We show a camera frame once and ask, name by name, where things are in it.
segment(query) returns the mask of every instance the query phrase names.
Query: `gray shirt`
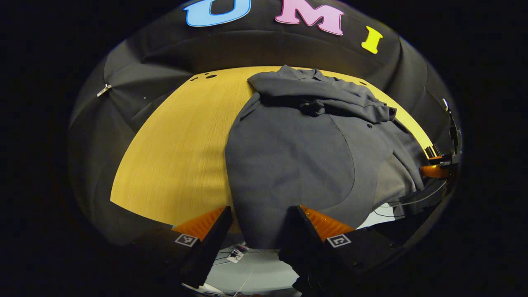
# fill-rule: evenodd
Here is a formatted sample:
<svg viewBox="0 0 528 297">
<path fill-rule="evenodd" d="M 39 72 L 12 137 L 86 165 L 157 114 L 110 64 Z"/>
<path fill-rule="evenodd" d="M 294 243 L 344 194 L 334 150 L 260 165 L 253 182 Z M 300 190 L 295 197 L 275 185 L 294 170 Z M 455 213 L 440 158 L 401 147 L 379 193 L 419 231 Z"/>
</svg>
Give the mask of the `gray shirt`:
<svg viewBox="0 0 528 297">
<path fill-rule="evenodd" d="M 379 205 L 423 189 L 423 150 L 367 87 L 289 66 L 248 81 L 256 92 L 225 148 L 247 245 L 280 248 L 290 206 L 355 228 Z"/>
</svg>

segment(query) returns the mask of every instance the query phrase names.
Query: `yellow table surface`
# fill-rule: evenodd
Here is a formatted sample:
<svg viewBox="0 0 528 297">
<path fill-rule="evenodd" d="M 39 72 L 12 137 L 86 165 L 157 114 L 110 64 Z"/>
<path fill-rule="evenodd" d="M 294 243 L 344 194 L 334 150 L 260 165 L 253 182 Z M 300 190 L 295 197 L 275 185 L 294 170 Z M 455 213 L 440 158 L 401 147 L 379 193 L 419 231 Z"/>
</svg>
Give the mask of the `yellow table surface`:
<svg viewBox="0 0 528 297">
<path fill-rule="evenodd" d="M 117 170 L 110 201 L 171 225 L 225 205 L 231 206 L 234 214 L 224 157 L 229 130 L 253 94 L 247 79 L 259 72 L 279 69 L 280 66 L 262 66 L 217 70 L 195 75 L 182 84 L 132 140 Z M 432 145 L 400 105 L 367 81 L 321 72 L 358 85 L 365 83 L 377 99 L 398 109 L 396 118 L 422 148 Z M 240 232 L 235 215 L 231 231 Z"/>
</svg>

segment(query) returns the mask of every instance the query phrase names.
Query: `blue letter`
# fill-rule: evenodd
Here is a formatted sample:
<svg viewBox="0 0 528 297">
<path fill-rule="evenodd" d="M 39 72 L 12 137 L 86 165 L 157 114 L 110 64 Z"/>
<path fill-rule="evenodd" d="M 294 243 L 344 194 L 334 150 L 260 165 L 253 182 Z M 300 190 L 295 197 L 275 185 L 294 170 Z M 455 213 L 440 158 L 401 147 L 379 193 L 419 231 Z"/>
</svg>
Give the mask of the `blue letter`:
<svg viewBox="0 0 528 297">
<path fill-rule="evenodd" d="M 211 14 L 214 0 L 203 0 L 184 8 L 187 11 L 187 25 L 192 27 L 214 26 L 229 23 L 245 16 L 251 8 L 251 0 L 234 0 L 233 10 L 223 14 Z"/>
</svg>

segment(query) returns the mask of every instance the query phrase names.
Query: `letter m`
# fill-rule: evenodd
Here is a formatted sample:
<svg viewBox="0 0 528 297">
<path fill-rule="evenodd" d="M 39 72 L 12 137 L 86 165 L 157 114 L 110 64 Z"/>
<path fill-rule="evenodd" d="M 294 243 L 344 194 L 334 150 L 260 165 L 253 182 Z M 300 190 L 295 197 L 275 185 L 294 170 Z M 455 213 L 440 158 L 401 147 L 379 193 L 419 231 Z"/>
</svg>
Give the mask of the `letter m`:
<svg viewBox="0 0 528 297">
<path fill-rule="evenodd" d="M 341 31 L 341 16 L 345 13 L 328 5 L 321 5 L 313 9 L 305 0 L 283 0 L 282 13 L 275 17 L 275 21 L 285 24 L 299 24 L 300 20 L 295 16 L 298 12 L 308 26 L 313 26 L 320 18 L 323 21 L 317 26 L 319 29 L 343 35 Z"/>
</svg>

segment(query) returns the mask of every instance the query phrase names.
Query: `yellow letter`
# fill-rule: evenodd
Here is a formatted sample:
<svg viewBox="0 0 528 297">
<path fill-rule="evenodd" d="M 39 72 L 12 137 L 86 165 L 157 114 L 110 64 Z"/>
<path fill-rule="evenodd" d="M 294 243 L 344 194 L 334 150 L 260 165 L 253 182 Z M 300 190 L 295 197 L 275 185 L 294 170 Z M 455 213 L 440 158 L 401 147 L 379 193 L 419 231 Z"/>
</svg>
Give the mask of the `yellow letter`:
<svg viewBox="0 0 528 297">
<path fill-rule="evenodd" d="M 367 26 L 366 29 L 369 31 L 369 34 L 366 37 L 366 41 L 361 43 L 361 46 L 371 53 L 378 53 L 378 43 L 380 43 L 380 39 L 383 38 L 383 36 L 380 32 L 369 26 Z"/>
</svg>

